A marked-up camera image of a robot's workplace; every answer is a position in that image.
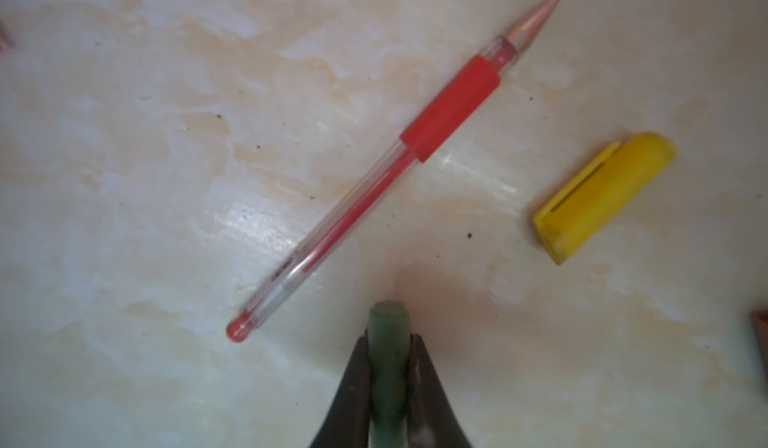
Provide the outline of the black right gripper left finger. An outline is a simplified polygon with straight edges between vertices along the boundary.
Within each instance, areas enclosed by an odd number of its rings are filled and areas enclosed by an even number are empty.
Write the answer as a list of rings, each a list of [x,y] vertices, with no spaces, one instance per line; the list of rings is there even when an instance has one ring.
[[[368,339],[358,338],[310,448],[366,448],[371,419],[371,367]]]

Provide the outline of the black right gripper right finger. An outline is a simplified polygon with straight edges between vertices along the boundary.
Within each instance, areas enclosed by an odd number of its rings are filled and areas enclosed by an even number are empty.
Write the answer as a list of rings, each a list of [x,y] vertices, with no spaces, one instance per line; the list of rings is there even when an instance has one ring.
[[[443,389],[423,338],[411,335],[407,370],[407,445],[471,448]]]

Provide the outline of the green pen cap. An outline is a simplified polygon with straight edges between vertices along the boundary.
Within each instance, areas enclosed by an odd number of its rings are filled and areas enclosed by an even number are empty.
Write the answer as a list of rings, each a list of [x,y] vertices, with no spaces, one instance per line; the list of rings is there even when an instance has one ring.
[[[381,301],[369,311],[367,327],[371,370],[371,447],[404,447],[410,315],[396,301]]]

